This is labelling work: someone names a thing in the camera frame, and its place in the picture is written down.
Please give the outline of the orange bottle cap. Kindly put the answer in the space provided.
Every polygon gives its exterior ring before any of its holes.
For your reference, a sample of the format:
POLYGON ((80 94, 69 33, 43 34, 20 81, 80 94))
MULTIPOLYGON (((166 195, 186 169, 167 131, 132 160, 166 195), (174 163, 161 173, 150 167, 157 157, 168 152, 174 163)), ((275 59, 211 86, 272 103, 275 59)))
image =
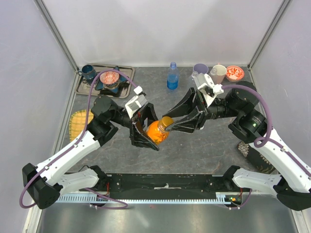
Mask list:
POLYGON ((160 121, 159 124, 160 126, 165 129, 166 127, 170 126, 171 124, 173 124, 174 120, 169 117, 169 116, 164 116, 160 121))

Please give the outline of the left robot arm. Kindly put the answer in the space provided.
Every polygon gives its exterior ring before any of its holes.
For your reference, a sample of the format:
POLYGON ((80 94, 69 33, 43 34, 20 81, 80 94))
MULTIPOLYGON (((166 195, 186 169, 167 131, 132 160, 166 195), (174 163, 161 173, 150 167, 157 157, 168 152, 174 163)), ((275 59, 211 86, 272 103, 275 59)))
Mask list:
POLYGON ((85 188, 105 189, 108 177, 98 166, 71 174, 67 171, 111 140, 118 131, 115 124, 129 129, 133 146, 159 150, 143 130, 144 122, 150 125, 158 120, 154 105, 143 94, 134 96, 124 107, 107 96, 99 96, 87 113, 92 113, 93 119, 85 122, 82 132, 71 143, 44 162, 36 166, 28 163, 22 168, 24 189, 19 198, 22 208, 27 208, 23 204, 25 193, 39 209, 46 209, 63 194, 85 188))

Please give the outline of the clear bottle green label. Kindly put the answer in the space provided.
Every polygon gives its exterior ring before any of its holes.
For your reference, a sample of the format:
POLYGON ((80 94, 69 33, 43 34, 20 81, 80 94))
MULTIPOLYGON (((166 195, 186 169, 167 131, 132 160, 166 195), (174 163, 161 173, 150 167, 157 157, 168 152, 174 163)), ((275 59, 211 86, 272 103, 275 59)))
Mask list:
POLYGON ((198 76, 197 71, 193 71, 192 74, 188 77, 188 84, 187 84, 187 89, 193 87, 194 89, 197 88, 196 83, 195 83, 195 78, 198 76))

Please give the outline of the blue water bottle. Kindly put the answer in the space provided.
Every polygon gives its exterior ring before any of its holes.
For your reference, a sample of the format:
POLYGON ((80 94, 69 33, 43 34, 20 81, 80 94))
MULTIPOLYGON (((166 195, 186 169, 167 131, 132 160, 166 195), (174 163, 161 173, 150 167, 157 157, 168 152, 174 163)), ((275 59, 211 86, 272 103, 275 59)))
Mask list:
POLYGON ((176 62, 171 62, 167 77, 167 88, 169 90, 175 90, 178 87, 179 70, 176 62))

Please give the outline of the clear Pocari Sweat bottle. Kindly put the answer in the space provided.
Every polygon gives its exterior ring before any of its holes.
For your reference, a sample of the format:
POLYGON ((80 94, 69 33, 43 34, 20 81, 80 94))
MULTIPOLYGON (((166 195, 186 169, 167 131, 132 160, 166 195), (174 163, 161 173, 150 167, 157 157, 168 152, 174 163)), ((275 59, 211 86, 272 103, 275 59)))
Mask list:
POLYGON ((216 76, 217 75, 217 68, 213 67, 212 70, 209 73, 210 76, 216 76))

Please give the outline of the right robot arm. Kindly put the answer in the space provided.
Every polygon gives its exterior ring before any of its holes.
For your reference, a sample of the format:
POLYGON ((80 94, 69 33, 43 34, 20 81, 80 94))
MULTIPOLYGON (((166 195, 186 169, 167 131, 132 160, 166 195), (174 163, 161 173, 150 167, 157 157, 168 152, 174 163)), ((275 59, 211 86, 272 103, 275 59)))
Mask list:
POLYGON ((209 119, 233 117, 229 129, 263 156, 276 175, 231 166, 223 175, 223 187, 257 190, 276 197, 283 205, 302 211, 311 206, 311 170, 284 143, 272 126, 267 103, 250 82, 221 85, 203 90, 190 88, 168 113, 175 123, 168 131, 193 133, 209 119))

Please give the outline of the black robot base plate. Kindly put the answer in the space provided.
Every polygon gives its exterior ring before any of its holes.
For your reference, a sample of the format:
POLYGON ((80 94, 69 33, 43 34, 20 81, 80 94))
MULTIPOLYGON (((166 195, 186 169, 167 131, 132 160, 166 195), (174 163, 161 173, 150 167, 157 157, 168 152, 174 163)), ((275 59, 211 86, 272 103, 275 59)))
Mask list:
POLYGON ((104 173, 99 166, 90 166, 99 175, 94 191, 107 192, 113 199, 194 199, 216 197, 216 193, 246 193, 223 175, 211 174, 137 174, 104 173))

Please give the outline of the orange drink bottle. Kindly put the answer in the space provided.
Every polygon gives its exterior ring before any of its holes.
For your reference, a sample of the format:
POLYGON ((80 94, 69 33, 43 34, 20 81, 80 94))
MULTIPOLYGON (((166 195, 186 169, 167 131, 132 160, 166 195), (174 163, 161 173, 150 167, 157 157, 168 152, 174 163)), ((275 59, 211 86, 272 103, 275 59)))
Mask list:
POLYGON ((164 131, 160 120, 153 122, 146 130, 146 134, 156 145, 162 143, 169 136, 169 133, 164 131))

